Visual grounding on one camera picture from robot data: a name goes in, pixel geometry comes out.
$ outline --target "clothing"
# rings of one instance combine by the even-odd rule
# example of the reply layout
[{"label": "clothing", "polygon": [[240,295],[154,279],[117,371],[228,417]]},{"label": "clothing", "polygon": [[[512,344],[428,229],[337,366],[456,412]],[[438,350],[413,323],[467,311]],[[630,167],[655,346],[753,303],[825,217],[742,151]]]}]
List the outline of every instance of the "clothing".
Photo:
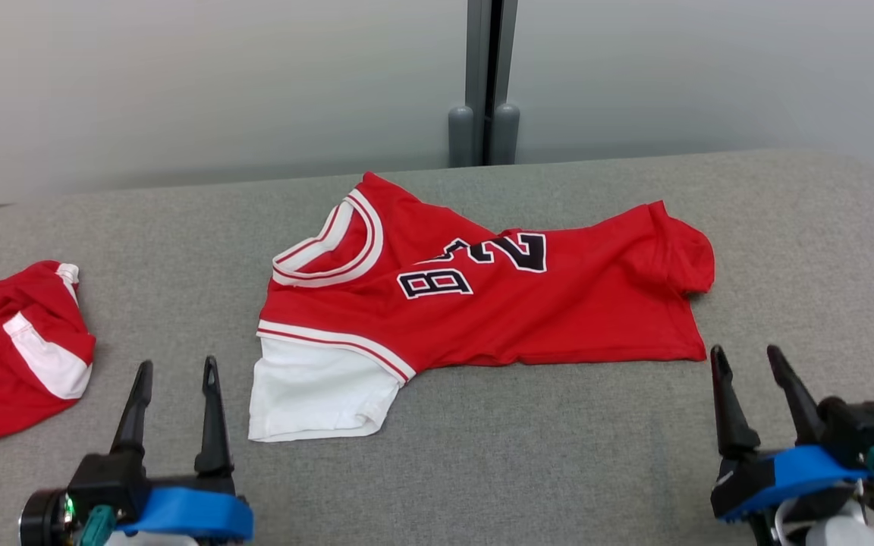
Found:
[{"label": "clothing", "polygon": [[483,241],[493,236],[451,209],[423,203],[402,187],[366,173],[329,212],[319,235],[272,259],[269,289],[369,279],[437,256],[454,238]]},{"label": "clothing", "polygon": [[59,413],[86,390],[95,339],[77,287],[77,266],[60,262],[0,281],[0,436]]},{"label": "clothing", "polygon": [[710,289],[713,251],[662,202],[592,227],[448,235],[347,284],[270,284],[250,439],[368,435],[436,367],[706,357],[686,294]]}]

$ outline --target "printed number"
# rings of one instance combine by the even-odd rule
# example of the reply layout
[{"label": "printed number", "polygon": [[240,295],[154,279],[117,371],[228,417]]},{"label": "printed number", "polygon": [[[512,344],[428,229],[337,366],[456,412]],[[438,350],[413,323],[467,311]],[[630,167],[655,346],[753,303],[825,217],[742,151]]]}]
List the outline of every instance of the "printed number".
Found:
[{"label": "printed number", "polygon": [[438,293],[473,293],[464,274],[457,269],[430,269],[396,277],[409,300]]},{"label": "printed number", "polygon": [[[542,233],[519,233],[517,242],[507,237],[499,237],[470,246],[461,239],[454,239],[451,244],[444,246],[444,253],[440,256],[420,263],[450,262],[454,259],[454,251],[458,249],[467,249],[467,255],[475,263],[495,262],[493,250],[498,249],[511,260],[517,270],[533,273],[545,273],[548,270],[545,266],[545,235]],[[402,273],[396,279],[407,300],[440,293],[474,293],[464,273],[457,269],[428,269]]]}]

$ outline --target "white wall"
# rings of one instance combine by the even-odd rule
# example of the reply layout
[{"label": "white wall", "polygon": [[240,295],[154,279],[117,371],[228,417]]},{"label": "white wall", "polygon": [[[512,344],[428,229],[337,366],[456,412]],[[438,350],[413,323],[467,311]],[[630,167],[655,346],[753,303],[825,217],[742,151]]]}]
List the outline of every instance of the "white wall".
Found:
[{"label": "white wall", "polygon": [[447,165],[466,0],[0,0],[0,203]]},{"label": "white wall", "polygon": [[874,1],[520,0],[518,162],[818,146],[874,163]]}]

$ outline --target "gray fabric surface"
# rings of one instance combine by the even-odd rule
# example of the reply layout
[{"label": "gray fabric surface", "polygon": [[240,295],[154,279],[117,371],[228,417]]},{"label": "gray fabric surface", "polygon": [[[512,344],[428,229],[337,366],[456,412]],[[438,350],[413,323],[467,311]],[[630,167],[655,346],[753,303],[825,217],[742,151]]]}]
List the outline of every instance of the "gray fabric surface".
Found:
[{"label": "gray fabric surface", "polygon": [[[764,348],[821,398],[874,398],[874,169],[821,152],[739,152],[385,175],[491,229],[592,224],[664,199],[708,235],[694,303],[766,446],[794,439]],[[701,362],[440,369],[370,438],[250,443],[254,338],[270,259],[319,231],[358,176],[69,196],[0,209],[0,278],[82,268],[99,339],[86,395],[0,440],[0,544],[35,488],[106,450],[138,362],[153,359],[150,474],[190,471],[201,366],[221,366],[236,482],[258,544],[752,544],[711,513],[710,371]]]}]

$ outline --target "red fabric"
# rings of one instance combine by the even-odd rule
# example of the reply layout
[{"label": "red fabric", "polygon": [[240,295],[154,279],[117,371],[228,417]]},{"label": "red fabric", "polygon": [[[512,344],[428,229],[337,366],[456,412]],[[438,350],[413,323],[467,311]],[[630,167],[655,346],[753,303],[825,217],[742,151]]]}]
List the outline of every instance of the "red fabric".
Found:
[{"label": "red fabric", "polygon": [[[382,225],[381,233],[376,233],[365,224],[360,215],[354,213],[342,242],[332,251],[299,267],[299,272],[318,273],[347,267],[360,253],[367,237],[382,239],[381,255],[360,279],[337,284],[358,283],[362,279],[373,278],[422,259],[433,258],[444,252],[444,246],[454,238],[483,241],[495,236],[489,229],[474,224],[451,209],[423,203],[409,191],[374,173],[364,174],[355,191],[366,198],[378,215]],[[335,210],[330,214],[330,224],[335,220],[333,215],[337,215]],[[300,249],[288,256],[281,256],[275,262],[285,262],[299,251]],[[269,289],[280,290],[281,287],[282,284],[273,280]]]},{"label": "red fabric", "polygon": [[86,331],[59,262],[37,262],[0,281],[0,436],[29,428],[76,403],[56,397],[29,369],[3,325],[21,313],[46,342],[62,346],[87,365],[95,340]]},{"label": "red fabric", "polygon": [[[417,373],[454,364],[706,359],[686,294],[710,289],[713,251],[702,233],[670,218],[662,202],[592,227],[500,235],[511,241],[502,245],[530,255],[523,234],[543,240],[541,271],[521,268],[495,243],[473,245],[491,237],[482,228],[455,232],[464,225],[459,217],[448,218],[447,229],[426,221],[434,227],[428,239],[430,232],[417,228],[420,217],[402,214],[391,202],[385,228],[395,242],[388,262],[373,275],[320,290],[273,283],[260,318],[367,338]],[[413,263],[421,246],[434,256],[433,247],[451,236],[471,248]],[[424,293],[420,274],[436,270],[451,272],[435,276],[433,290]],[[401,283],[404,276],[410,289]],[[454,290],[459,278],[466,287],[437,291]]]}]

